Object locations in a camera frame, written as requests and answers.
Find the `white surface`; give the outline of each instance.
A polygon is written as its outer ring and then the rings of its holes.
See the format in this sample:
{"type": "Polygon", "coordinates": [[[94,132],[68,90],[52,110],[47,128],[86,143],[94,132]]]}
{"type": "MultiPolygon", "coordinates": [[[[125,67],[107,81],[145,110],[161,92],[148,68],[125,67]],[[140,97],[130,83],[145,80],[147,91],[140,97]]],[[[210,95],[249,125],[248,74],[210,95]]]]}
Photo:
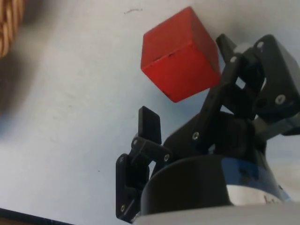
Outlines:
{"type": "MultiPolygon", "coordinates": [[[[0,119],[0,208],[81,225],[115,218],[115,161],[130,149],[137,112],[161,116],[162,136],[200,110],[178,104],[140,71],[143,34],[193,5],[213,38],[254,43],[274,34],[300,61],[298,0],[28,0],[35,9],[1,74],[15,80],[0,119]]],[[[300,138],[277,137],[268,159],[300,196],[300,138]]]]}

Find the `red cube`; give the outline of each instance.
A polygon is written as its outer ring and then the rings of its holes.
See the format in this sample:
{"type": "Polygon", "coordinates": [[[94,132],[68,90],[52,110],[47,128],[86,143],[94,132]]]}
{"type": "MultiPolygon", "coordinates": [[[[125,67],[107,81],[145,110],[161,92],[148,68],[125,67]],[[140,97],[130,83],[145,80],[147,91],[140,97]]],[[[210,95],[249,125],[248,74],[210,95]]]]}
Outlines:
{"type": "Polygon", "coordinates": [[[191,7],[144,35],[141,69],[173,102],[218,84],[216,44],[191,7]]]}

